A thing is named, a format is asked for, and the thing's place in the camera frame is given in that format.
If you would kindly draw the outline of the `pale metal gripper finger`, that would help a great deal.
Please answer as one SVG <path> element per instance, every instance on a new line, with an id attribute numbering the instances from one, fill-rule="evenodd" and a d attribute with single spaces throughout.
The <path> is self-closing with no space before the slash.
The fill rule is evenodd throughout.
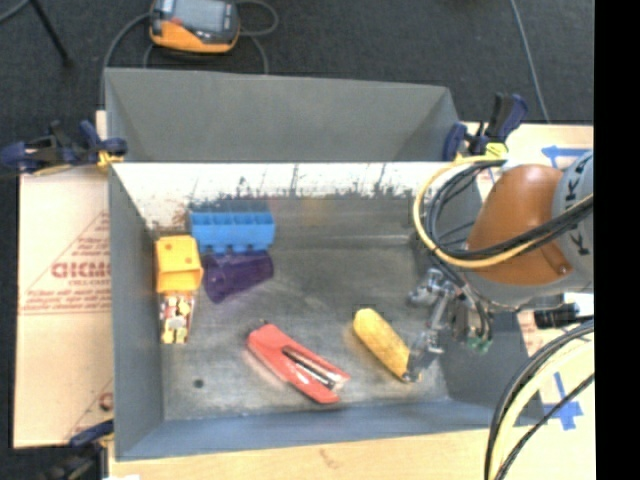
<path id="1" fill-rule="evenodd" d="M 412 305 L 433 305 L 454 294 L 455 285 L 451 280 L 441 270 L 430 268 L 408 293 L 407 300 Z"/>
<path id="2" fill-rule="evenodd" d="M 444 351 L 439 331 L 423 331 L 410 347 L 405 380 L 418 382 L 422 371 L 427 369 Z"/>

